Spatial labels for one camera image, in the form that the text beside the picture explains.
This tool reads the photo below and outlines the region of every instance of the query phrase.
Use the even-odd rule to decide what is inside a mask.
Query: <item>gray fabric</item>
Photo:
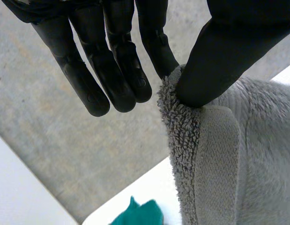
[[[183,223],[290,225],[290,86],[241,78],[193,109],[175,95],[182,68],[158,105]]]

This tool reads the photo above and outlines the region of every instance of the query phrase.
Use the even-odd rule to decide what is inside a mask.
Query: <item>green fabric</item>
[[[118,215],[112,225],[162,225],[163,213],[154,200],[139,205],[133,197],[128,208]]]

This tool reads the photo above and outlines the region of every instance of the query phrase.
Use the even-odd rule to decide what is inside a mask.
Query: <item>fingertip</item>
[[[133,95],[118,98],[115,100],[115,103],[113,104],[115,109],[120,113],[130,112],[131,110],[134,109],[135,105],[136,101]]]

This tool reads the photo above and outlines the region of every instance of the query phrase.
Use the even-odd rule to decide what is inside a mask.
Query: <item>black finger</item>
[[[177,84],[178,98],[193,107],[207,104],[288,34],[290,23],[254,27],[209,21]]]
[[[152,89],[130,35],[134,0],[103,0],[102,3],[113,55],[133,90],[136,101],[146,102],[152,96]]]
[[[108,49],[102,7],[93,4],[76,9],[70,13],[70,20],[112,104],[123,113],[132,110],[136,104],[134,93]]]
[[[164,34],[168,0],[136,0],[141,40],[157,74],[163,78],[179,65]]]
[[[33,27],[50,48],[89,113],[105,115],[110,109],[109,101],[78,53],[68,18],[56,17],[33,24]]]

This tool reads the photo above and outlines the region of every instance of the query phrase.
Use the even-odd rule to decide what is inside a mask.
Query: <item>concrete floor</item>
[[[164,30],[180,63],[209,18],[204,0],[169,1]],[[155,93],[161,82],[136,15],[132,37]],[[290,35],[244,75],[270,79],[289,64]],[[90,116],[33,28],[0,1],[0,135],[79,222],[167,157],[156,100]]]

